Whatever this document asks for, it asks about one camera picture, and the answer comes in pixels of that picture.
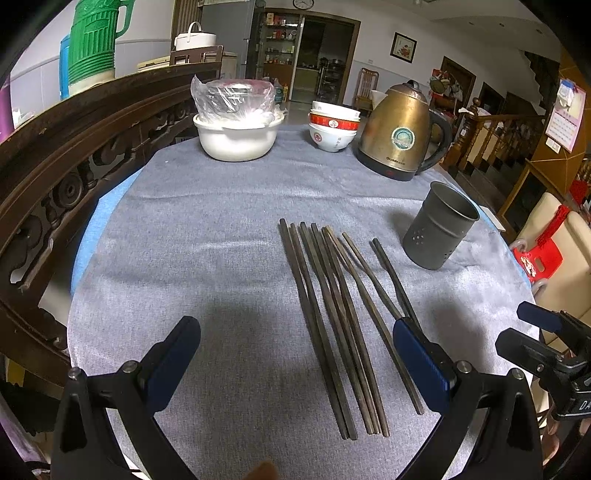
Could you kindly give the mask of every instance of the carved wooden railing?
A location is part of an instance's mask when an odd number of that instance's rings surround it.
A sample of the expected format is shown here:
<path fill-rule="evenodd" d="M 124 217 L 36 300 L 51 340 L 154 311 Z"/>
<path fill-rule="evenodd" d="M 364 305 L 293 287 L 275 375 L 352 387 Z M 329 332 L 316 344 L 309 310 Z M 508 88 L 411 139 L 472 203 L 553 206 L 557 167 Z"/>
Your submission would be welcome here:
<path fill-rule="evenodd" d="M 191 79 L 213 80 L 220 68 L 185 64 L 104 83 L 0 144 L 0 353 L 64 384 L 66 327 L 38 306 L 54 267 L 102 195 L 194 128 Z"/>
<path fill-rule="evenodd" d="M 493 165 L 519 158 L 528 158 L 544 131 L 543 115 L 479 116 L 480 100 L 465 114 L 465 122 L 456 142 L 450 147 L 443 167 L 465 170 L 468 164 L 479 168 L 482 161 Z"/>

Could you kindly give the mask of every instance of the perforated cup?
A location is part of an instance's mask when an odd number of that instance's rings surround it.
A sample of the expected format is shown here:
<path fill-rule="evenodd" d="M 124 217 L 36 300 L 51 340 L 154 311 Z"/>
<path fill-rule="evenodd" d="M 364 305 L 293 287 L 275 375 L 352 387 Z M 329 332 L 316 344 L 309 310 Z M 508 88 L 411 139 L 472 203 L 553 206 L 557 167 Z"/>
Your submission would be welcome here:
<path fill-rule="evenodd" d="M 434 181 L 402 239 L 402 247 L 420 267 L 437 270 L 479 219 L 480 214 L 470 200 L 444 183 Z"/>

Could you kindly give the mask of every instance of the framed picture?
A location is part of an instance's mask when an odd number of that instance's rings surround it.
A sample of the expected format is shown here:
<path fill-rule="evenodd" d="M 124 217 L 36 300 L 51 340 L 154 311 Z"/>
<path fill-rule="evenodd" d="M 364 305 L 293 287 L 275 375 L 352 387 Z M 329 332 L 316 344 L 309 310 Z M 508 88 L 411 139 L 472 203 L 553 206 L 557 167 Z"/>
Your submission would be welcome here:
<path fill-rule="evenodd" d="M 392 50 L 390 51 L 390 55 L 400 60 L 412 63 L 414 51 L 416 48 L 417 42 L 415 40 L 396 32 L 394 35 L 394 41 L 392 42 Z"/>

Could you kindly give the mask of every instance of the kettle handle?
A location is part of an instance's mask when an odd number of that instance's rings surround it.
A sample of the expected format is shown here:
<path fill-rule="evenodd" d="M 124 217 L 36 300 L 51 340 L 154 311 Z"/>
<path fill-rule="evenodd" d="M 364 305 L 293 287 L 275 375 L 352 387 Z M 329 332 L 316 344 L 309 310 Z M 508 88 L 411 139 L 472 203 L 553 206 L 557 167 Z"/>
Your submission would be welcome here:
<path fill-rule="evenodd" d="M 418 168 L 418 172 L 422 172 L 434 166 L 441 157 L 447 153 L 447 149 L 452 144 L 452 126 L 450 125 L 447 118 L 442 114 L 437 112 L 436 110 L 429 109 L 429 118 L 431 119 L 432 124 L 437 124 L 443 130 L 443 139 L 441 143 L 435 150 L 435 153 L 427 158 L 421 166 Z"/>

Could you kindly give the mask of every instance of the blue gripper pad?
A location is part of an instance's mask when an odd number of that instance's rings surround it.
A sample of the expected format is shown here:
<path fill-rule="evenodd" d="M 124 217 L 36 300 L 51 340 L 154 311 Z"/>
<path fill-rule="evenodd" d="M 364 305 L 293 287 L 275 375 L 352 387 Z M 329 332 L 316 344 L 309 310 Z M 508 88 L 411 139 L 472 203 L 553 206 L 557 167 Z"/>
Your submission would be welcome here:
<path fill-rule="evenodd" d="M 527 301 L 522 301 L 517 307 L 517 318 L 546 330 L 546 332 L 559 333 L 562 328 L 562 321 L 557 313 Z"/>
<path fill-rule="evenodd" d="M 145 405 L 154 414 L 168 406 L 185 370 L 191 363 L 199 343 L 199 322 L 184 316 L 168 334 L 164 342 L 156 343 L 142 359 L 145 365 Z"/>
<path fill-rule="evenodd" d="M 450 380 L 440 370 L 424 343 L 429 346 L 438 345 L 430 343 L 424 336 L 421 342 L 402 320 L 394 323 L 392 338 L 394 348 L 402 358 L 429 410 L 446 413 L 451 402 Z"/>

